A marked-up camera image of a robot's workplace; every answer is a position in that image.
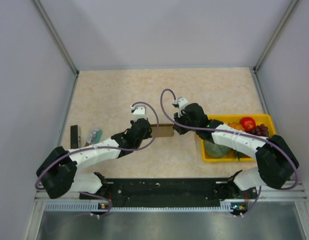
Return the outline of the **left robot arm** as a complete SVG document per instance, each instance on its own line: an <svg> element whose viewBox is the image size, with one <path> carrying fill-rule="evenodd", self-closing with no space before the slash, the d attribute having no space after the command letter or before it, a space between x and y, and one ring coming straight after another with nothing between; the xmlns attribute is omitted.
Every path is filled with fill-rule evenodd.
<svg viewBox="0 0 309 240"><path fill-rule="evenodd" d="M103 161L115 160L139 149L143 140L151 137L152 128L147 119L131 121L131 127L110 138L83 148L51 151L36 175L50 199L58 199L70 192L87 192L96 198L107 195L108 186L98 172L83 170Z"/></svg>

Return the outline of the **brown cardboard box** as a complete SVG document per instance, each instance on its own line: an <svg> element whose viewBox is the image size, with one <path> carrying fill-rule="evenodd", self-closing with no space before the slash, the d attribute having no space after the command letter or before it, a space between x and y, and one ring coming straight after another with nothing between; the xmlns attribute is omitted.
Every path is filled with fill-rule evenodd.
<svg viewBox="0 0 309 240"><path fill-rule="evenodd" d="M174 129L173 129L173 124L172 123L160 123L158 125L156 124L151 124L151 137L157 137L157 138L168 138L168 137L173 137L174 136Z"/></svg>

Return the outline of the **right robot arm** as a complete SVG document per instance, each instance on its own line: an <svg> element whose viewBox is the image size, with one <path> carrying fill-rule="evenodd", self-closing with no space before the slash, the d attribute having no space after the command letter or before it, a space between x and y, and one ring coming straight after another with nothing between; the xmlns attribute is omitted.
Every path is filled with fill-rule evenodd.
<svg viewBox="0 0 309 240"><path fill-rule="evenodd" d="M227 186L232 197L239 198L254 187L280 190L296 173L299 163L281 136L256 136L209 119L199 104L189 103L185 98L176 99L173 106L178 109L173 127L179 134L193 131L203 141L228 147L256 161L256 167L232 176Z"/></svg>

